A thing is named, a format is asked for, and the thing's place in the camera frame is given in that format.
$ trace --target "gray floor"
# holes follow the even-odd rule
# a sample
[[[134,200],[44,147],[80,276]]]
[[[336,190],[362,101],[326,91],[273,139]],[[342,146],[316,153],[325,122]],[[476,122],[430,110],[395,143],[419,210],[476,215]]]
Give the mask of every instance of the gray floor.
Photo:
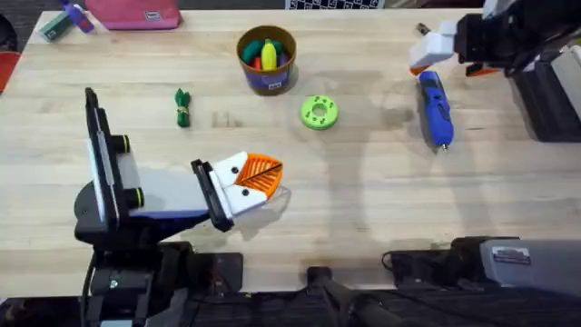
[[[181,9],[282,9],[284,0],[178,0]],[[60,10],[58,0],[0,0],[0,14],[15,27],[22,51],[40,13]]]

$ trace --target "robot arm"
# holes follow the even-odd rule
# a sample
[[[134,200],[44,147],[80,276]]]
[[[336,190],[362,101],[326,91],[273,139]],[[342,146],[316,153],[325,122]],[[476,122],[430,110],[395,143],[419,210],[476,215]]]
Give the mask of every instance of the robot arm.
[[[442,22],[410,50],[410,71],[419,74],[432,64],[458,54],[472,63],[467,76],[504,69],[522,72],[547,48],[559,48],[581,27],[581,1],[487,0],[483,14]]]
[[[151,247],[206,220],[222,232],[234,219],[272,197],[282,162],[240,152],[190,174],[139,168],[127,135],[111,134],[105,110],[85,90],[88,152],[93,180],[77,196],[75,237],[102,251]]]

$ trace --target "cup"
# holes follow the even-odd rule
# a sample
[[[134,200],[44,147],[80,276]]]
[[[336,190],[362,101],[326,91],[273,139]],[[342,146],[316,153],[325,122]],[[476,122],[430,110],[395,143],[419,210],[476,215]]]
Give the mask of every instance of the cup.
[[[282,43],[283,51],[288,56],[289,61],[270,71],[255,69],[244,63],[241,59],[244,47],[253,40],[265,40],[267,38]],[[294,60],[297,56],[297,44],[289,32],[274,25],[254,27],[240,38],[236,46],[236,52],[242,70],[244,70],[246,75],[246,81],[254,92],[262,95],[276,95],[286,91],[291,79]]]

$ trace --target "wooden table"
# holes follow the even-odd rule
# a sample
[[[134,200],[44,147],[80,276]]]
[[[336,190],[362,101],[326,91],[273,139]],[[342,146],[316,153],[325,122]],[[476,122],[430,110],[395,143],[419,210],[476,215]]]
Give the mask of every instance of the wooden table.
[[[91,178],[86,86],[140,166],[187,173],[193,159],[241,150],[284,162],[284,192],[233,231],[205,224],[176,237],[244,253],[247,291],[296,289],[314,264],[347,284],[389,287],[383,252],[464,235],[578,239],[581,145],[532,140],[502,74],[467,79],[455,60],[437,65],[456,139],[446,154],[426,145],[408,72],[414,26],[466,12],[198,11],[173,31],[98,25],[56,45],[34,33],[0,96],[0,296],[80,293],[91,252],[73,235],[74,198]],[[298,82],[284,95],[254,94],[235,57],[238,37],[261,24],[298,43]],[[193,95],[189,129],[175,122],[178,87]],[[340,107],[328,131],[300,122],[311,94]]]

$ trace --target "black cable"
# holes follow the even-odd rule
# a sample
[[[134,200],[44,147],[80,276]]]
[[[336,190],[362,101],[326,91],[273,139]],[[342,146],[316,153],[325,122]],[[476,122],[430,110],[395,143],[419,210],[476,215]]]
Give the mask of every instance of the black cable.
[[[96,256],[95,250],[93,250],[93,254],[91,255],[91,261],[89,261],[89,266],[87,267],[87,274],[84,276],[83,291],[81,292],[80,300],[81,327],[86,326],[87,298],[89,297],[89,284],[91,283],[91,277],[93,277],[93,270],[96,261],[95,256]]]
[[[387,270],[387,271],[388,271],[388,272],[390,272],[390,273],[393,273],[393,270],[391,270],[391,267],[389,267],[389,266],[388,266],[388,262],[386,261],[386,258],[387,258],[387,256],[388,256],[388,255],[391,255],[391,254],[389,253],[389,251],[387,251],[386,253],[383,253],[383,254],[381,255],[381,265],[383,266],[383,268],[384,268],[385,270]]]

